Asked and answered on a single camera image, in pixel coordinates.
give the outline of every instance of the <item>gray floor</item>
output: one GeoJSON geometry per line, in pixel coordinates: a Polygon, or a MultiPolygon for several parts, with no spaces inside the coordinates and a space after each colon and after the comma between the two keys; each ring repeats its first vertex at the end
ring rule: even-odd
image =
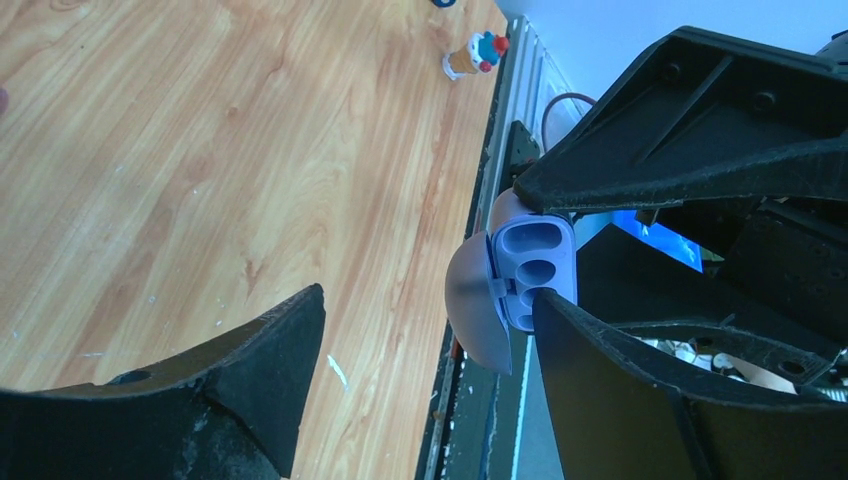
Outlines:
{"type": "MultiPolygon", "coordinates": [[[[610,221],[609,215],[590,215],[577,222],[577,245],[583,246],[610,221]]],[[[553,426],[542,384],[536,344],[530,341],[530,363],[526,372],[523,426],[518,450],[516,480],[563,480],[562,465],[554,440],[553,426]]]]}

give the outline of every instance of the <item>wood grain surface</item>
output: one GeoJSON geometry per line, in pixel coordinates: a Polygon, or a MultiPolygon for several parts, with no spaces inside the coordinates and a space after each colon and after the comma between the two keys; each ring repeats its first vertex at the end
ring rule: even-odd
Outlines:
{"type": "Polygon", "coordinates": [[[440,60],[495,2],[2,4],[0,385],[102,383],[319,282],[293,477],[412,478],[495,80],[440,60]]]}

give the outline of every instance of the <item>plastic toy part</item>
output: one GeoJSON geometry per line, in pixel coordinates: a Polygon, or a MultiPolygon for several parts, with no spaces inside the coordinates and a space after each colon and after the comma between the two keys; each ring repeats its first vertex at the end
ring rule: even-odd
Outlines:
{"type": "Polygon", "coordinates": [[[510,374],[508,325],[532,333],[533,301],[545,288],[577,301],[577,250],[567,220],[530,213],[512,189],[495,201],[490,220],[494,235],[477,233],[451,259],[445,305],[471,359],[510,374]]]}

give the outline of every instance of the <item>light blue plastic object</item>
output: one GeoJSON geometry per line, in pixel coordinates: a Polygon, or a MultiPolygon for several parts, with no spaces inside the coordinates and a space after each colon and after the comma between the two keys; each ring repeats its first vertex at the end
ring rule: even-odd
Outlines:
{"type": "Polygon", "coordinates": [[[660,224],[647,227],[639,223],[636,220],[636,212],[633,210],[614,212],[612,223],[678,262],[703,272],[701,248],[682,235],[674,233],[660,224]]]}
{"type": "Polygon", "coordinates": [[[472,360],[512,373],[509,326],[533,332],[533,299],[543,288],[577,301],[571,224],[537,215],[507,190],[492,207],[494,235],[478,232],[451,259],[445,305],[454,335],[472,360]]]}

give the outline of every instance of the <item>toy ice cream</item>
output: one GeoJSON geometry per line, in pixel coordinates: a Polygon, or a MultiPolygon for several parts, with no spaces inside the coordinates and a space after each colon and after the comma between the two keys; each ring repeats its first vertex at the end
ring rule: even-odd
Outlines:
{"type": "Polygon", "coordinates": [[[461,49],[445,55],[442,69],[451,80],[478,72],[488,73],[509,48],[509,40],[492,32],[475,33],[461,49]]]}

